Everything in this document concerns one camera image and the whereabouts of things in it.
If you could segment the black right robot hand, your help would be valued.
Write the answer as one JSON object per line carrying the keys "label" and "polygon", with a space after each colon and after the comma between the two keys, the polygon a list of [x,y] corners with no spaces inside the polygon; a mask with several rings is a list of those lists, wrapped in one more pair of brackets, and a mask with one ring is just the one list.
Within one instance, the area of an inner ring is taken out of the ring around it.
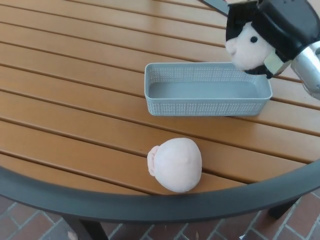
{"label": "black right robot hand", "polygon": [[247,0],[228,5],[225,48],[234,66],[268,79],[320,40],[320,18],[307,0]]}

